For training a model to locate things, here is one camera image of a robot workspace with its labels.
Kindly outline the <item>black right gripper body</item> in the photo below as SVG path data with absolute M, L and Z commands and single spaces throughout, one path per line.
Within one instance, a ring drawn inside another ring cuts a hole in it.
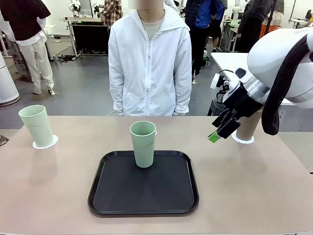
M 248 118 L 264 106 L 248 93 L 242 83 L 226 98 L 223 105 L 224 108 L 221 114 L 231 113 L 237 119 L 241 117 Z

